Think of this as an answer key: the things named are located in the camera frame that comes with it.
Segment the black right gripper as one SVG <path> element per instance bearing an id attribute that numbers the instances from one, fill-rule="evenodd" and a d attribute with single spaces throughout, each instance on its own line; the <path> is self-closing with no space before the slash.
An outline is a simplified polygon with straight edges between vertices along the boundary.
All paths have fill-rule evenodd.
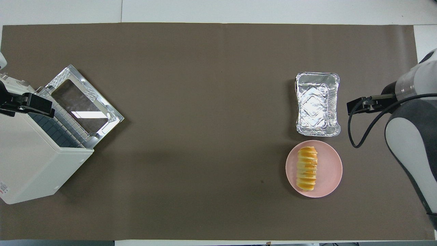
<path id="1" fill-rule="evenodd" d="M 385 86 L 381 94 L 370 96 L 371 99 L 365 101 L 365 97 L 359 97 L 347 103 L 348 115 L 354 115 L 366 111 L 384 111 L 385 113 L 393 114 L 393 112 L 400 107 L 395 95 L 395 86 L 397 82 L 392 82 Z"/>

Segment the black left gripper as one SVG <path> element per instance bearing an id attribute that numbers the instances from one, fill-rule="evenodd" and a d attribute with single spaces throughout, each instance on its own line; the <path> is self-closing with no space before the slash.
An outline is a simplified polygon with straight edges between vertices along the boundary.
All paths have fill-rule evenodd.
<path id="1" fill-rule="evenodd" d="M 16 113 L 33 113 L 53 118 L 55 109 L 53 109 L 53 102 L 42 98 L 36 94 L 24 93 L 23 97 L 23 111 L 19 108 L 19 104 L 14 100 L 11 94 L 3 84 L 0 82 L 0 113 L 6 116 L 14 117 Z"/>

